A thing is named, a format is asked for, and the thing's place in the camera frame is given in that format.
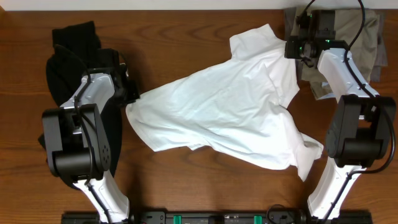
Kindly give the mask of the white t-shirt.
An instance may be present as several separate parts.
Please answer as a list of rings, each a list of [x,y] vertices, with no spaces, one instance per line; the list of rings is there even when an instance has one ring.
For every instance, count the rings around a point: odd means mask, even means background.
[[[284,41],[264,25],[229,43],[229,60],[127,105],[130,125],[156,152],[209,146],[265,169],[294,166],[306,179],[323,145],[301,133],[288,111],[299,86]]]

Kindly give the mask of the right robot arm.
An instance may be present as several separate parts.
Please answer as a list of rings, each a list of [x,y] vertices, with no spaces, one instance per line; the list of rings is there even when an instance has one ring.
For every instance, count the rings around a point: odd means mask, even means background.
[[[381,172],[391,163],[396,103],[369,86],[343,40],[290,36],[285,57],[304,63],[316,60],[338,103],[325,139],[325,170],[307,200],[310,215],[318,223],[330,223],[339,217],[356,178]]]

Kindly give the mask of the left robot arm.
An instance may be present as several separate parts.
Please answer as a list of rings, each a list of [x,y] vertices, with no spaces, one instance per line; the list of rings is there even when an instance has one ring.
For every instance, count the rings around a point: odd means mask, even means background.
[[[42,115],[47,164],[52,175],[83,192],[94,212],[66,212],[62,223],[132,223],[130,202],[111,173],[111,146],[101,114],[107,103],[137,98],[125,63],[91,68],[59,108]]]

